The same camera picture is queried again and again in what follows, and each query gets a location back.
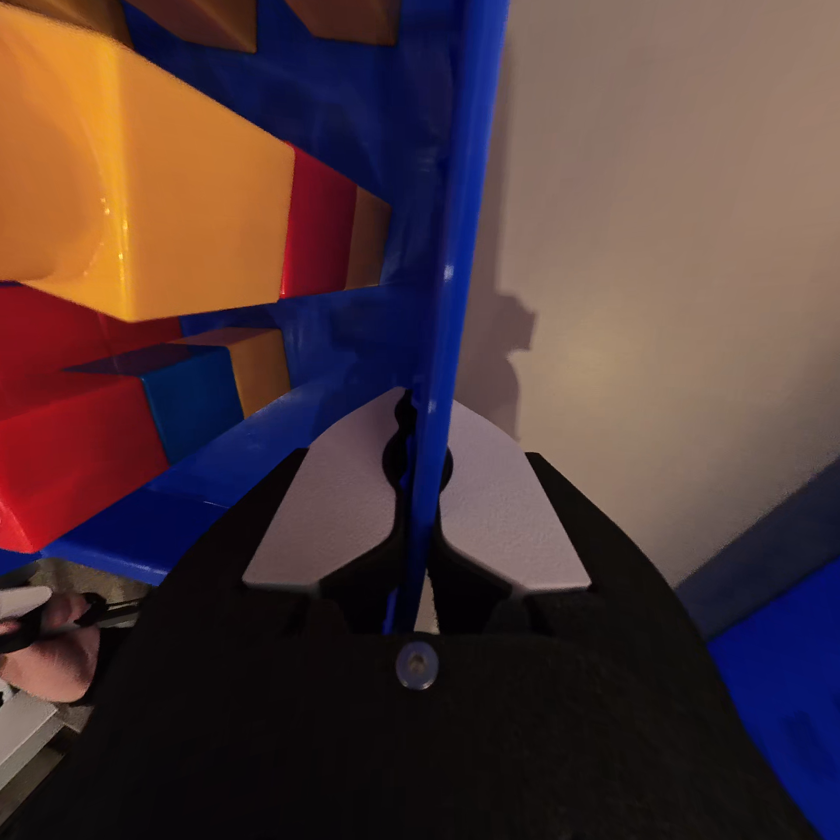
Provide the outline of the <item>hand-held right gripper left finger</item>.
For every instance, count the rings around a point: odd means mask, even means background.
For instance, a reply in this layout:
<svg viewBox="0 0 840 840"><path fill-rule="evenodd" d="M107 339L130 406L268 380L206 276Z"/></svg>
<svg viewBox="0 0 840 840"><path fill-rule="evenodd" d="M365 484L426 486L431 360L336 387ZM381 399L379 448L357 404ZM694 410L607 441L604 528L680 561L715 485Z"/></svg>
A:
<svg viewBox="0 0 840 840"><path fill-rule="evenodd" d="M335 601L387 597L403 576L414 429L412 394L396 387L317 437L243 582Z"/></svg>

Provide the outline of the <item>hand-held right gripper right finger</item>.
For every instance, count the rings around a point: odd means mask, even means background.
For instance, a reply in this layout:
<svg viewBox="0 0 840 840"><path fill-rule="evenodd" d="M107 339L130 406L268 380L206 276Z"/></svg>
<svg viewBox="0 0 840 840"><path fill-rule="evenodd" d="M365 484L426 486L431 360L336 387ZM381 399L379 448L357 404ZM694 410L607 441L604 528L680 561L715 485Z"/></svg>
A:
<svg viewBox="0 0 840 840"><path fill-rule="evenodd" d="M436 599L583 592L587 573L518 442L453 402L429 579Z"/></svg>

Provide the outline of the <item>blue plastic block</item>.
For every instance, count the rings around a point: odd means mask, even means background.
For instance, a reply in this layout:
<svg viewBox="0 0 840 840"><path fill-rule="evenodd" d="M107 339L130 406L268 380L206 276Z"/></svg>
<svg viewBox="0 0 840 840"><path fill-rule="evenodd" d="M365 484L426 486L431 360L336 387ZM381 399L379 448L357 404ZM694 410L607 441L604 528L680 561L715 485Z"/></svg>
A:
<svg viewBox="0 0 840 840"><path fill-rule="evenodd" d="M139 379L171 466L244 420L224 346L159 343L67 370Z"/></svg>

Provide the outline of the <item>blue plastic bin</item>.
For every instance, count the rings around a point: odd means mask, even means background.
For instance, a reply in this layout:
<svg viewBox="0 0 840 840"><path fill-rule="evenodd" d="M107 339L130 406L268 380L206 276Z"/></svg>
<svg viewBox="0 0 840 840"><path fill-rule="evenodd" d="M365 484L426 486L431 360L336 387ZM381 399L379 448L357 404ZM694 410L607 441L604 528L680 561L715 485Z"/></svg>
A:
<svg viewBox="0 0 840 840"><path fill-rule="evenodd" d="M839 462L676 587L786 790L839 838Z"/></svg>
<svg viewBox="0 0 840 840"><path fill-rule="evenodd" d="M407 630L445 467L508 2L402 2L394 47L316 38L287 2L257 2L253 55L188 43L128 2L2 4L118 41L392 207L379 286L157 318L178 318L182 338L280 329L289 393L45 548L2 549L2 574L52 557L160 584L282 460L399 387L415 408L402 578L361 603L374 609L364 630Z"/></svg>

